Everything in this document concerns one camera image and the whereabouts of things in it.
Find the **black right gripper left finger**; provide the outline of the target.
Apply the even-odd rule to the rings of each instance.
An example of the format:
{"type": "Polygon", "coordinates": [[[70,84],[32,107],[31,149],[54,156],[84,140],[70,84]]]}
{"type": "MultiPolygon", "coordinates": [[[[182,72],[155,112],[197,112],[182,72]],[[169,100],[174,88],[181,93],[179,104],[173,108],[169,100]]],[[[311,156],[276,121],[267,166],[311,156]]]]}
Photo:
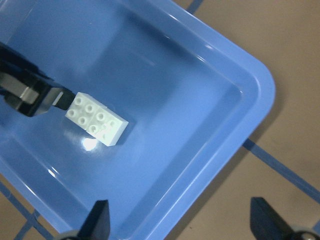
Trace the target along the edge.
{"type": "Polygon", "coordinates": [[[108,240],[111,231],[108,200],[97,200],[77,233],[79,240],[108,240]]]}

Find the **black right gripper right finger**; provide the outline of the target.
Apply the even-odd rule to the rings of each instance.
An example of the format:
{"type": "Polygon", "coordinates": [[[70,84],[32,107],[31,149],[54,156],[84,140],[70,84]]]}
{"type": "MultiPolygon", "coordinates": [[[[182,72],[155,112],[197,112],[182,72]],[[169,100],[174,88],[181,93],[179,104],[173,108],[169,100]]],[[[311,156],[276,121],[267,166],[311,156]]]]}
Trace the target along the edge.
{"type": "Polygon", "coordinates": [[[256,240],[289,240],[294,233],[263,197],[250,199],[250,230],[256,240]]]}

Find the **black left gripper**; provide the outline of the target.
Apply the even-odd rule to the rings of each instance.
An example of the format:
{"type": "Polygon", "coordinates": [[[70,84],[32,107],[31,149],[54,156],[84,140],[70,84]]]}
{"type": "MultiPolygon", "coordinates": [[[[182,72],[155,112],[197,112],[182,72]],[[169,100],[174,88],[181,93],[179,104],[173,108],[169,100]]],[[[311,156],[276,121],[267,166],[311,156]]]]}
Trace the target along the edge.
{"type": "Polygon", "coordinates": [[[44,114],[52,106],[66,111],[76,94],[37,72],[38,67],[23,55],[0,43],[0,88],[5,102],[27,117],[44,114]]]}

